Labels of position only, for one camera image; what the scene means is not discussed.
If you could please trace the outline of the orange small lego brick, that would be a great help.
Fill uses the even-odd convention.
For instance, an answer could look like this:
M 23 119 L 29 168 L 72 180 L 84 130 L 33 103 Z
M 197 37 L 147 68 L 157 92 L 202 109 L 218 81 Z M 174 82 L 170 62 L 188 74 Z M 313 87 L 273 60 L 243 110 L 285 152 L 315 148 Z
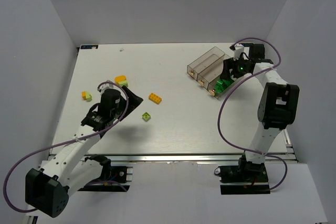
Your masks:
M 89 93 L 87 91 L 82 91 L 81 92 L 81 97 L 84 99 L 84 100 L 87 100 L 87 97 L 88 97 Z

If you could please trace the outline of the pale green small lego brick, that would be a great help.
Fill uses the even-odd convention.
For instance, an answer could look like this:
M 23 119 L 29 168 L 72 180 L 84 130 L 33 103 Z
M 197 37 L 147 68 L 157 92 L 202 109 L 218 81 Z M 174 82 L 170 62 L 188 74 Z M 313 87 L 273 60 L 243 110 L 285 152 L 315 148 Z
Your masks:
M 92 95 L 90 93 L 86 93 L 85 98 L 88 102 L 92 101 Z

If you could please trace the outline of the light green lego brick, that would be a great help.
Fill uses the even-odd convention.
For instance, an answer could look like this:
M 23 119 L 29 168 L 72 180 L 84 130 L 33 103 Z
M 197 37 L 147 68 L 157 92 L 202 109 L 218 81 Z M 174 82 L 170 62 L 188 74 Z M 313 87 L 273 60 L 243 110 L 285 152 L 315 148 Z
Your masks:
M 118 85 L 120 87 L 127 87 L 128 86 L 128 81 L 127 80 L 120 81 L 120 82 L 118 82 Z

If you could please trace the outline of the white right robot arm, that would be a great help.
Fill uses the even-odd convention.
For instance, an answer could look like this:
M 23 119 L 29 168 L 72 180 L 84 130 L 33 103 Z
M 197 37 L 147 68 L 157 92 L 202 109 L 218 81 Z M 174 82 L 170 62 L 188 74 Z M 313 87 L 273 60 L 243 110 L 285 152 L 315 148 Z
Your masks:
M 234 56 L 223 61 L 215 93 L 223 93 L 246 74 L 257 78 L 264 89 L 257 110 L 257 131 L 238 161 L 241 174 L 256 174 L 261 172 L 274 139 L 295 120 L 299 87 L 278 74 L 272 60 L 265 57 L 263 44 L 234 44 L 231 50 Z

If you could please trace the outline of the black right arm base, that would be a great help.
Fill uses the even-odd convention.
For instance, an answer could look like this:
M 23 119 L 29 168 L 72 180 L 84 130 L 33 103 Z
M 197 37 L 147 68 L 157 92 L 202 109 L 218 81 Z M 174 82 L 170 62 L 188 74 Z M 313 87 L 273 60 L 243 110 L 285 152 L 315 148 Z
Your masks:
M 264 195 L 270 194 L 266 168 L 261 170 L 242 170 L 238 165 L 224 165 L 215 168 L 214 175 L 220 181 L 222 195 Z

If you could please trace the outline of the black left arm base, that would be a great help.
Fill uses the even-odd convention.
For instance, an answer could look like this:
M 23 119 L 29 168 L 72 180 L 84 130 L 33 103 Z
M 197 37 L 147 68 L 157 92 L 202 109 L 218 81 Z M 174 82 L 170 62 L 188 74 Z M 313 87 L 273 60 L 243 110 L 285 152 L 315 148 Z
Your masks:
M 82 165 L 88 161 L 98 164 L 102 170 L 98 178 L 88 182 L 79 191 L 126 193 L 129 190 L 133 177 L 132 166 L 113 163 L 111 159 L 103 155 L 85 157 Z

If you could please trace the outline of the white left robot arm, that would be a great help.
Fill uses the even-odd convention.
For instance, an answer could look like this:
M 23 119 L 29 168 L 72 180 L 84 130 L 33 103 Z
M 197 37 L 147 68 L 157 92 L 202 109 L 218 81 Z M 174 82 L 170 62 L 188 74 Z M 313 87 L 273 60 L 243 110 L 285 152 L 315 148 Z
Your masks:
M 104 184 L 115 177 L 110 159 L 86 154 L 108 130 L 143 102 L 125 86 L 114 88 L 105 82 L 98 91 L 100 102 L 88 110 L 74 141 L 40 169 L 32 168 L 25 177 L 25 202 L 52 218 L 61 214 L 70 196 L 78 190 Z

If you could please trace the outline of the orange rounded lego brick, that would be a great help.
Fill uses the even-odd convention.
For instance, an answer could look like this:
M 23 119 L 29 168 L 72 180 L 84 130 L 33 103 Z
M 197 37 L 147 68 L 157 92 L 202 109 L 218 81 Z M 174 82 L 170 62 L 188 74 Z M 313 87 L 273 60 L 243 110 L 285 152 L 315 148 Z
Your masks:
M 120 75 L 120 76 L 115 77 L 114 80 L 115 80 L 116 83 L 120 83 L 120 82 L 125 82 L 125 81 L 127 81 L 127 78 L 126 78 L 125 75 Z

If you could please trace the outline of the lime square lego brick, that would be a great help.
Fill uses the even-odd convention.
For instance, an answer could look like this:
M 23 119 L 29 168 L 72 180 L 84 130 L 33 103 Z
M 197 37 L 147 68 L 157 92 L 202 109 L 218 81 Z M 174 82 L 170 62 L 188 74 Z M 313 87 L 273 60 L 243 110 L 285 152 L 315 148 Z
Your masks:
M 148 120 L 151 119 L 151 115 L 149 113 L 145 112 L 145 113 L 142 114 L 142 119 L 147 122 Z

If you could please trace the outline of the green curved lego brick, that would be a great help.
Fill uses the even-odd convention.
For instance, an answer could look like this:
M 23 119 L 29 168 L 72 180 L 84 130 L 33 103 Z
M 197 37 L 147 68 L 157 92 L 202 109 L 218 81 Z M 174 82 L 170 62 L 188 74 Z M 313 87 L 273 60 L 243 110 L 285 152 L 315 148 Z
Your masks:
M 232 79 L 229 79 L 229 80 L 218 79 L 216 81 L 215 86 L 214 86 L 215 94 L 223 93 L 233 82 L 234 82 L 234 80 L 232 80 Z

